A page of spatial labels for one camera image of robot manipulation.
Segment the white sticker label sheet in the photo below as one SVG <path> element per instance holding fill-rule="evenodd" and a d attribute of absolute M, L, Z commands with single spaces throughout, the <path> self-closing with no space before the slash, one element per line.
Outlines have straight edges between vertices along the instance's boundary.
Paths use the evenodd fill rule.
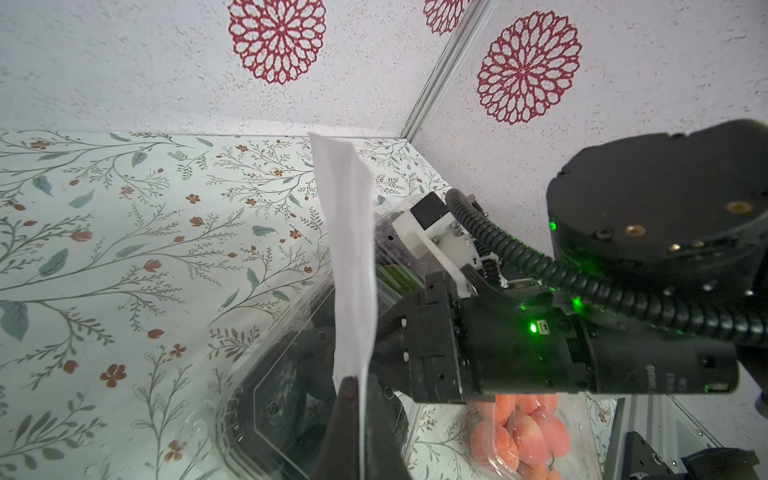
<path fill-rule="evenodd" d="M 328 228 L 334 282 L 335 350 L 332 379 L 357 389 L 357 409 L 346 422 L 357 435 L 349 463 L 364 473 L 365 416 L 369 364 L 378 319 L 374 266 L 374 176 L 354 146 L 317 133 L 309 135 L 315 180 Z"/>

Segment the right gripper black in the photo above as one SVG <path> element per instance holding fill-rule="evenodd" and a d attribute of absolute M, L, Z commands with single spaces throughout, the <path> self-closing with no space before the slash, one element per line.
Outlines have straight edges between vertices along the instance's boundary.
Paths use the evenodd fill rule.
<path fill-rule="evenodd" d="M 463 351 L 461 304 L 446 272 L 426 276 L 379 316 L 374 374 L 416 403 L 466 404 L 480 389 Z"/>

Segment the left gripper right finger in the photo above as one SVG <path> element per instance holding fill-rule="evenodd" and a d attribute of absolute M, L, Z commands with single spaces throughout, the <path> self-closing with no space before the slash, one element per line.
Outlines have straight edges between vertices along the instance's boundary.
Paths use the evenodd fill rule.
<path fill-rule="evenodd" d="M 390 409 L 378 379 L 372 374 L 367 379 L 362 410 L 361 478 L 410 479 L 394 433 Z"/>

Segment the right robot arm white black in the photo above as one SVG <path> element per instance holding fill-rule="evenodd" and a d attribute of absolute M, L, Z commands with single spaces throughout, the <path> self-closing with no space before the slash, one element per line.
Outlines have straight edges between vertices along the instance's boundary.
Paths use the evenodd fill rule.
<path fill-rule="evenodd" d="M 767 127 L 728 121 L 586 148 L 546 193 L 553 251 L 494 224 L 458 189 L 446 220 L 504 270 L 457 260 L 379 320 L 371 371 L 425 403 L 504 394 L 706 394 L 767 385 Z"/>

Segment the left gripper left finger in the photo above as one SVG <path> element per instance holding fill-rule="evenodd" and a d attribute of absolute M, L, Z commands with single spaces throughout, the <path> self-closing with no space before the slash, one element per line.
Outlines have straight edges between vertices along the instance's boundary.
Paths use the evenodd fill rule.
<path fill-rule="evenodd" d="M 310 478 L 361 478 L 361 394 L 358 379 L 345 377 L 337 392 L 332 415 Z"/>

